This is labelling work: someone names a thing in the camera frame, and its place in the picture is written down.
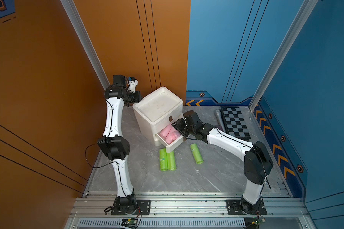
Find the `pink trash bag roll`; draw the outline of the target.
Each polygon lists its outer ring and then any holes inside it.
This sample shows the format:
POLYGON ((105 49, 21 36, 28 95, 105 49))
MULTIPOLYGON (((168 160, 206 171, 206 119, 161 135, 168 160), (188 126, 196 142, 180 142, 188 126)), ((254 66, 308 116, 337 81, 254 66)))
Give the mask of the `pink trash bag roll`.
POLYGON ((165 127, 160 133, 159 133, 159 136, 162 138, 162 139, 166 139, 166 137, 168 136, 169 132, 171 131, 172 129, 172 125, 168 125, 167 127, 165 127))
POLYGON ((178 138, 180 134, 174 127, 172 127, 168 136, 178 138))
POLYGON ((177 138, 175 138, 175 137, 167 136, 166 139, 165 139, 165 141, 166 141, 166 143, 169 145, 169 144, 171 144, 172 142, 174 142, 176 139, 177 139, 177 138))

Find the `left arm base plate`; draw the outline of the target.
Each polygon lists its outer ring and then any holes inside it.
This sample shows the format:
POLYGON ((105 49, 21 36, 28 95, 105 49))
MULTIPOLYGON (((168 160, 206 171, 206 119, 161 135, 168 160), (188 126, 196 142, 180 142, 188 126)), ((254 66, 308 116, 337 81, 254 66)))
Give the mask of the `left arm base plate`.
POLYGON ((148 216, 151 210, 151 201, 148 199, 137 199, 136 205, 132 205, 130 208, 126 209, 126 207, 114 207, 110 213, 113 216, 148 216))

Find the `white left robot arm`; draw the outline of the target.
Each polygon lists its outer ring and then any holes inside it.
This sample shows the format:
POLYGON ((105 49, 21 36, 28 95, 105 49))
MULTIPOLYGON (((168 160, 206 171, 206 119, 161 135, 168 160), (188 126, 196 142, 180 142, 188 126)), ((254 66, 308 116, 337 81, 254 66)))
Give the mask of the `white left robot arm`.
POLYGON ((122 135, 122 111, 125 105, 140 101, 140 93, 125 86, 110 86, 105 91, 107 116, 105 130, 97 145, 110 161, 117 183, 117 196, 112 209, 125 215, 137 212, 138 203, 131 183, 128 157, 130 143, 122 135))

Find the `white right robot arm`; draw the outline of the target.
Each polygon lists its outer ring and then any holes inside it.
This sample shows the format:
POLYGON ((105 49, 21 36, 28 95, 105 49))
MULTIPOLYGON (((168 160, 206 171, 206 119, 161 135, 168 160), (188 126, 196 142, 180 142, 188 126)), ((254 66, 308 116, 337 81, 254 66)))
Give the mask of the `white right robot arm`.
POLYGON ((241 159, 244 162, 247 182, 241 200, 235 207, 245 215, 264 210, 261 193, 264 183, 268 183, 267 177, 274 166, 264 143, 260 141, 252 143, 230 136, 219 128, 202 122, 193 110, 184 113, 183 118, 172 123, 172 127, 186 139, 192 135, 194 140, 218 146, 241 159))

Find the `green trash bag roll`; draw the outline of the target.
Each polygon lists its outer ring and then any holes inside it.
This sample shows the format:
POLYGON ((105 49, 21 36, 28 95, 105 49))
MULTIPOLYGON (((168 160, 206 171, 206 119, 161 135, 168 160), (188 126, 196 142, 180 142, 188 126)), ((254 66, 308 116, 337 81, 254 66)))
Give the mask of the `green trash bag roll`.
POLYGON ((170 153, 167 153, 167 168, 168 170, 171 170, 171 171, 176 170, 175 155, 173 151, 171 151, 170 153))
POLYGON ((193 154, 196 164, 198 165, 202 164, 204 161, 203 161, 203 158, 201 156, 201 153, 199 151, 197 144, 196 143, 191 144, 190 149, 191 149, 191 152, 193 154))
POLYGON ((165 148, 159 150, 159 160, 160 160, 160 171, 168 170, 168 158, 165 148))

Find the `white three-drawer storage box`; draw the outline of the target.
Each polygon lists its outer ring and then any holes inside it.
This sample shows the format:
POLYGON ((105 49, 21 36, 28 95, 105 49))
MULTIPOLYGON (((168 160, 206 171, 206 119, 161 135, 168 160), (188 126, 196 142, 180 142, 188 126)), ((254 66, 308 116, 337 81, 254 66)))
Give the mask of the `white three-drawer storage box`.
POLYGON ((183 118, 183 101, 168 88, 158 88, 132 107, 141 133, 153 145, 164 145, 166 152, 170 153, 184 142, 183 136, 180 136, 167 143, 160 135, 169 124, 183 118))

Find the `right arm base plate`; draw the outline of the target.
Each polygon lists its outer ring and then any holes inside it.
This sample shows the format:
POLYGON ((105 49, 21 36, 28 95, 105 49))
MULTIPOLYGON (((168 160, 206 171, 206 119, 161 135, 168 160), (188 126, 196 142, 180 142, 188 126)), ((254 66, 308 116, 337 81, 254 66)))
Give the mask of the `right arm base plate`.
POLYGON ((229 215, 267 215, 262 199, 259 199, 255 205, 244 199, 228 199, 226 200, 226 207, 229 215))

